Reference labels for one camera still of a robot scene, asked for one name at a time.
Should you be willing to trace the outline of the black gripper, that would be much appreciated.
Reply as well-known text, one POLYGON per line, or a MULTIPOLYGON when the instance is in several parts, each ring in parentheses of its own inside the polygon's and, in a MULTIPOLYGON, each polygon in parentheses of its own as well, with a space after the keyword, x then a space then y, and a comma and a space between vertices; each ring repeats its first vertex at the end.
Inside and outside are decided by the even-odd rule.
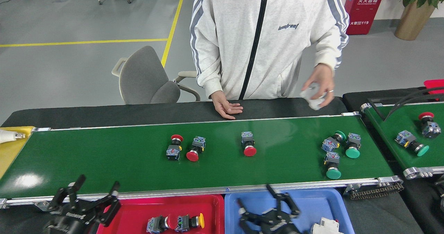
POLYGON ((301 211, 290 195, 285 192, 276 192, 270 184, 265 185, 272 197, 276 199, 276 207, 270 208, 261 215, 250 213, 246 210, 241 199, 237 199, 239 205, 239 226, 246 234, 300 234, 301 232, 292 222, 292 218, 298 218, 301 211), (290 213, 282 211, 282 204, 288 205, 290 213), (260 231, 253 230, 247 223, 260 226, 260 231))
POLYGON ((90 234, 99 223, 105 227, 111 224, 121 207, 118 200, 120 183, 116 181, 107 196, 92 201, 90 210, 84 212, 81 202, 85 201, 77 198, 77 191, 85 180, 86 176, 81 174, 68 187, 59 188, 48 207, 48 212, 53 216, 44 225, 44 234, 90 234), (66 197, 69 197, 69 204, 62 206, 66 197))

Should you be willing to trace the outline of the person's right hand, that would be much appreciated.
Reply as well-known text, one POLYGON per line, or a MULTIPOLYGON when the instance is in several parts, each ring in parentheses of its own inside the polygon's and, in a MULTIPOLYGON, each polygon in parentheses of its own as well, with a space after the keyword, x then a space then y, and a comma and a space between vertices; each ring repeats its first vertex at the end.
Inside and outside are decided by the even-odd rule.
POLYGON ((243 107, 239 103, 230 103, 221 90, 212 93, 210 98, 215 110, 225 119, 235 120, 233 115, 243 112, 243 107))

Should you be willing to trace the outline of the person's left hand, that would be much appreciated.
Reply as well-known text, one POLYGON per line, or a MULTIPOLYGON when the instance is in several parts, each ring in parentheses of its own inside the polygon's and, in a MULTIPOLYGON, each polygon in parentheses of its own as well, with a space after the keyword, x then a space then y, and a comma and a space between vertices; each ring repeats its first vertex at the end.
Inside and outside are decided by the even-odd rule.
POLYGON ((320 108, 323 108, 330 104, 331 101, 334 99, 335 89, 333 71, 330 66, 322 63, 317 64, 313 69, 310 77, 304 83, 301 90, 307 90, 312 83, 317 83, 319 85, 319 89, 317 90, 317 93, 315 93, 311 97, 311 99, 316 100, 319 98, 323 98, 324 101, 319 104, 320 108))

